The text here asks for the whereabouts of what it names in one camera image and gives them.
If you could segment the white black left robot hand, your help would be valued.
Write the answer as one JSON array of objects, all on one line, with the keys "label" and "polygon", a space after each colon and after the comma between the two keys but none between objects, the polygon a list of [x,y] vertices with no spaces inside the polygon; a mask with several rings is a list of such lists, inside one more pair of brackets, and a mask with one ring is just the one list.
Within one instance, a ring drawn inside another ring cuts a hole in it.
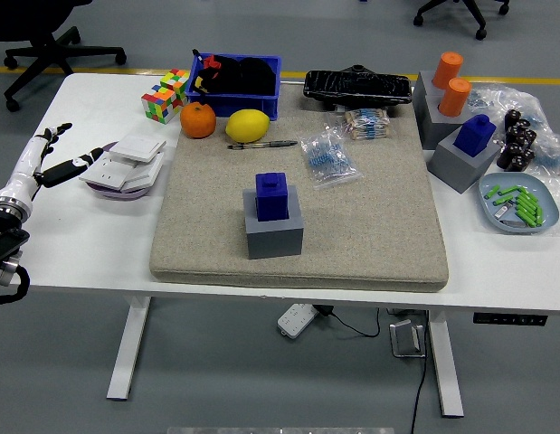
[{"label": "white black left robot hand", "polygon": [[41,186],[51,188],[71,180],[83,174],[102,156],[103,149],[97,147],[85,155],[43,170],[43,160],[53,151],[52,145],[71,127],[72,123],[47,127],[43,133],[28,141],[6,186],[0,189],[1,212],[13,215],[20,222],[26,222],[32,213],[33,199]]}]

